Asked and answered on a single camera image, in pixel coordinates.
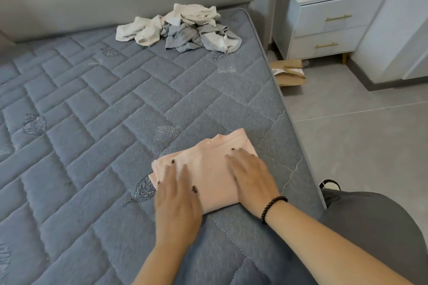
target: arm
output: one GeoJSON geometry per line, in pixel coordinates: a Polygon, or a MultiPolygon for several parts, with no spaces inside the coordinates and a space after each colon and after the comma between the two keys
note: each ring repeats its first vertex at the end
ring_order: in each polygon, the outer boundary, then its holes
{"type": "Polygon", "coordinates": [[[175,174],[172,163],[158,185],[154,200],[156,244],[132,285],[172,284],[201,227],[201,202],[192,192],[187,167],[183,167],[178,180],[175,174]]]}
{"type": "MultiPolygon", "coordinates": [[[[280,196],[265,163],[243,149],[226,156],[239,199],[260,217],[280,196]]],[[[284,201],[267,212],[268,225],[290,246],[320,285],[410,285],[411,283],[339,234],[284,201]]]]}

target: gray mattress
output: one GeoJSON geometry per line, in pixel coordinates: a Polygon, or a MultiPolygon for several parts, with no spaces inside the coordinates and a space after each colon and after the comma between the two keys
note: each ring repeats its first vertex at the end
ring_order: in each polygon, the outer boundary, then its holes
{"type": "MultiPolygon", "coordinates": [[[[117,42],[115,28],[0,60],[0,284],[129,285],[155,242],[159,156],[245,128],[289,201],[324,210],[246,11],[233,54],[117,42]]],[[[240,205],[205,216],[176,284],[270,284],[296,258],[240,205]]]]}

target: pink underwear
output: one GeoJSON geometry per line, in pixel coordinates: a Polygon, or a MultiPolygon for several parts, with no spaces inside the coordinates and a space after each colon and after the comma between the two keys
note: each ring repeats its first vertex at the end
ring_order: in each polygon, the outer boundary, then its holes
{"type": "Polygon", "coordinates": [[[232,148],[243,148],[257,155],[243,128],[229,135],[218,134],[213,139],[205,139],[194,147],[165,155],[152,162],[153,173],[149,175],[155,188],[165,177],[166,166],[175,160],[177,176],[186,164],[192,185],[198,189],[204,213],[238,203],[238,189],[233,176],[226,167],[224,155],[232,148]]]}

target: beaded bracelet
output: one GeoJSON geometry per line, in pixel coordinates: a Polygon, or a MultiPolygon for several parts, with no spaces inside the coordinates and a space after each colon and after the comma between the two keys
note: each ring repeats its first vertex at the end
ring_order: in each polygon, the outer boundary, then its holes
{"type": "Polygon", "coordinates": [[[263,224],[267,224],[266,221],[265,221],[266,214],[268,213],[268,211],[272,207],[272,205],[275,204],[277,201],[286,201],[286,202],[288,202],[288,199],[286,197],[284,197],[284,196],[278,196],[278,197],[275,197],[273,200],[271,200],[270,203],[266,206],[266,208],[263,211],[263,213],[261,214],[260,220],[261,220],[261,222],[263,224]]]}

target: drawer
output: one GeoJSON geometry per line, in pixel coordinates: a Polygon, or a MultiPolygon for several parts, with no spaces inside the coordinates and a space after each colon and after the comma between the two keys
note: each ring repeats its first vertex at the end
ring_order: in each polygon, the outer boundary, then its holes
{"type": "Polygon", "coordinates": [[[330,0],[300,7],[295,37],[367,26],[382,0],[330,0]]]}
{"type": "Polygon", "coordinates": [[[355,51],[367,26],[307,35],[293,39],[289,59],[308,59],[355,51]]]}

